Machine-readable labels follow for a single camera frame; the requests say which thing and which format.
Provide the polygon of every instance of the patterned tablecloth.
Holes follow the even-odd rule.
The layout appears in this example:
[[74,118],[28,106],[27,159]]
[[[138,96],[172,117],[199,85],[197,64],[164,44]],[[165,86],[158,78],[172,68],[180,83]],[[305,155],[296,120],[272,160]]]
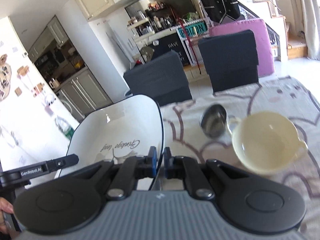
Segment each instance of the patterned tablecloth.
[[216,158],[244,169],[225,133],[217,140],[204,135],[199,119],[207,107],[221,104],[228,116],[244,118],[259,111],[273,111],[288,117],[308,144],[308,155],[288,169],[270,177],[297,190],[307,203],[307,214],[299,231],[307,239],[320,237],[320,104],[299,81],[286,77],[263,84],[230,89],[181,104],[161,108],[165,145],[172,155],[185,155],[204,163]]

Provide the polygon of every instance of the chair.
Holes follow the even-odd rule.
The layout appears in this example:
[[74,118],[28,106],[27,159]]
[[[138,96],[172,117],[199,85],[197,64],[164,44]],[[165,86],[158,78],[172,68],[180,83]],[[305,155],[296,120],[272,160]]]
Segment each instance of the chair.
[[151,97],[159,106],[192,99],[178,53],[169,51],[123,75],[133,95]]
[[252,31],[204,38],[199,41],[199,49],[213,92],[259,81]]
[[209,29],[210,36],[225,35],[251,30],[254,33],[258,53],[258,76],[269,76],[275,72],[270,37],[262,19],[250,19],[221,24]]

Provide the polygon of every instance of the bowl handle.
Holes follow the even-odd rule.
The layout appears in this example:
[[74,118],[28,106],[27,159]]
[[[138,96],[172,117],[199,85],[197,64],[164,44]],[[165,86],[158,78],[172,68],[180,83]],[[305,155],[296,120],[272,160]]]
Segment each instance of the bowl handle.
[[226,130],[228,131],[229,135],[232,136],[232,131],[230,129],[230,124],[232,123],[236,123],[238,125],[238,123],[241,122],[241,119],[238,117],[231,117],[226,125]]
[[308,152],[308,145],[306,144],[305,141],[300,140],[299,142],[299,148],[297,150],[297,152],[294,155],[294,159],[298,160],[301,157],[303,157],[306,153]]

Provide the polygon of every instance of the green license plate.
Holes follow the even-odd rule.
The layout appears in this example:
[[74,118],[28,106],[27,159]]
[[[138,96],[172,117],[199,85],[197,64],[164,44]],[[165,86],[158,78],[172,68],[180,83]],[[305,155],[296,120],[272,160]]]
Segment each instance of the green license plate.
[[[192,37],[192,36],[196,35],[195,30],[194,30],[193,27],[196,28],[196,31],[197,31],[198,35],[199,34],[203,34],[208,30],[207,25],[205,24],[205,22],[198,22],[198,23],[194,23],[194,24],[185,26],[187,34],[188,34],[189,37]],[[179,34],[180,34],[180,36],[182,38],[186,38],[186,35],[185,35],[182,27],[178,29],[178,32],[179,32]]]

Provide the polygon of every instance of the white curtain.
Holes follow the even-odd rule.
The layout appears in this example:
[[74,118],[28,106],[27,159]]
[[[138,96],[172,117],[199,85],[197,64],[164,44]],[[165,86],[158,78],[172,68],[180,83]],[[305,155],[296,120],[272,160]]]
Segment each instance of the white curtain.
[[308,57],[320,60],[320,9],[317,0],[291,0],[296,30],[303,30]]

